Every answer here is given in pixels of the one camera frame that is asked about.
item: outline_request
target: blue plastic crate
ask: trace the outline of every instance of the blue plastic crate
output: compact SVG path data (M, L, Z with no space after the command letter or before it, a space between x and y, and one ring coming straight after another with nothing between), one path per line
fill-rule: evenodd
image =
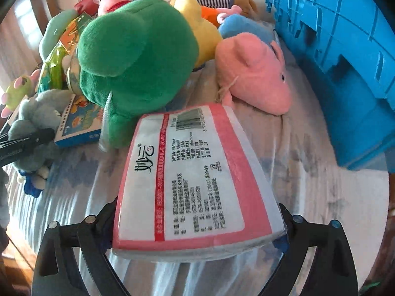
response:
M395 171L395 34L374 1L266 3L317 95L339 166L385 154Z

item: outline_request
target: red stripe with text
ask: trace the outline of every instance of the red stripe with text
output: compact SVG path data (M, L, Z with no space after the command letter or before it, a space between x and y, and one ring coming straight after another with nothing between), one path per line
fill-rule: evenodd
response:
M162 128L159 133L159 151L157 165L157 183L155 187L155 241L165 241L164 221L164 180L165 180L165 153L166 130L169 123L169 114L163 116Z

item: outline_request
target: orange cloth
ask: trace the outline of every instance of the orange cloth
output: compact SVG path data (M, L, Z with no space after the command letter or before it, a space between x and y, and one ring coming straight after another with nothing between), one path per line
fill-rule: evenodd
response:
M207 6L201 6L201 17L214 24L217 28L220 24L217 21L219 12L214 8L208 8Z

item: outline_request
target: green stuffed animal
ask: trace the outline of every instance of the green stuffed animal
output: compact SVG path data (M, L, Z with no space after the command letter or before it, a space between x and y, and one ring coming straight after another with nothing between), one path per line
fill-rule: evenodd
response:
M185 18L162 0L135 0L92 21L78 45L80 87L109 106L109 140L127 146L141 115L166 105L194 68L199 47Z

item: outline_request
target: metal screw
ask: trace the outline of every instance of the metal screw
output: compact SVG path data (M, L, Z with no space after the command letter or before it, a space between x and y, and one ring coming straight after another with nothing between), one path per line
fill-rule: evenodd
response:
M85 219L85 222L86 222L87 224L93 224L95 221L96 221L96 217L95 217L95 216L88 216L88 217L86 217L86 219Z
M331 225L333 226L333 227L335 227L335 228L340 228L340 221L338 221L338 220L332 220L331 221Z
M301 224L303 222L303 217L301 215L294 215L293 219L295 222L297 222L298 224Z
M51 221L48 225L49 228L54 229L58 225L57 221Z

